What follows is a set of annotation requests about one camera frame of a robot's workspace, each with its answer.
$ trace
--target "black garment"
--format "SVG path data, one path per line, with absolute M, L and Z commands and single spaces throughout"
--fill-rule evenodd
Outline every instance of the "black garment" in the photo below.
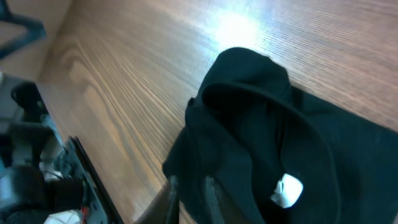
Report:
M 214 220 L 209 177 L 251 223 L 390 224 L 398 212 L 398 135 L 292 87 L 268 57 L 221 53 L 185 124 L 163 171 L 198 223 Z M 269 199 L 283 173 L 303 183 L 286 209 Z

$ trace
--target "clothing label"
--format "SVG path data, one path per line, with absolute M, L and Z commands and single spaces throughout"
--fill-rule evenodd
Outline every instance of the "clothing label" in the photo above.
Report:
M 284 174 L 270 199 L 282 208 L 289 208 L 296 203 L 302 192 L 303 183 L 292 175 Z

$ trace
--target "wooden table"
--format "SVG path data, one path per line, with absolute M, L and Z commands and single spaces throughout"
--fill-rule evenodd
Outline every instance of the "wooden table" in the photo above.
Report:
M 75 1 L 39 89 L 126 223 L 164 184 L 187 101 L 233 46 L 270 55 L 295 86 L 398 130 L 396 0 Z

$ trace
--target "wood plank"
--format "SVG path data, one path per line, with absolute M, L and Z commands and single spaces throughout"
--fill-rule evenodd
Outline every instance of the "wood plank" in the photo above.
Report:
M 75 1 L 39 89 L 126 223 L 165 182 L 161 165 L 188 99 L 234 46 L 270 55 L 295 86 L 398 130 L 397 1 Z

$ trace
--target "black metal frame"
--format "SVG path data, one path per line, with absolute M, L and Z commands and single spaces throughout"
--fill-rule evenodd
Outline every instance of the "black metal frame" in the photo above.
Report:
M 41 21 L 11 13 L 6 0 L 0 0 L 0 21 L 23 26 L 27 29 L 26 34 L 0 45 L 0 60 L 33 41 L 45 37 L 45 29 Z

